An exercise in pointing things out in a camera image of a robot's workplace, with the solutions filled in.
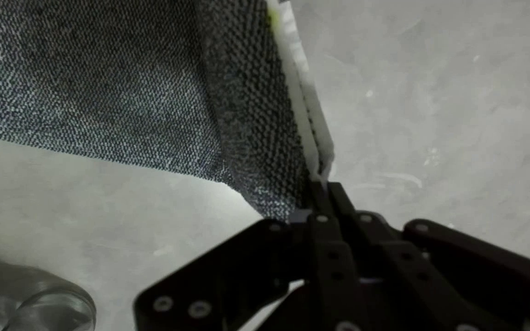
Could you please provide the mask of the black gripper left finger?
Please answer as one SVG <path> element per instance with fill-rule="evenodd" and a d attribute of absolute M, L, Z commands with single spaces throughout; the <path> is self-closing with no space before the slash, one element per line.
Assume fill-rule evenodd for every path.
<path fill-rule="evenodd" d="M 304 221 L 263 219 L 142 291 L 136 331 L 237 331 L 269 304 L 259 331 L 363 331 L 351 216 L 340 184 L 311 186 Z"/>

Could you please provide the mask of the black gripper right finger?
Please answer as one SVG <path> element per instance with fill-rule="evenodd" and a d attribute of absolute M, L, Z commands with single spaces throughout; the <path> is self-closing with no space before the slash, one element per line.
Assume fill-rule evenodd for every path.
<path fill-rule="evenodd" d="M 355 210 L 340 184 L 328 190 L 363 274 L 396 289 L 414 328 L 530 330 L 530 258 L 429 219 L 396 230 Z"/>

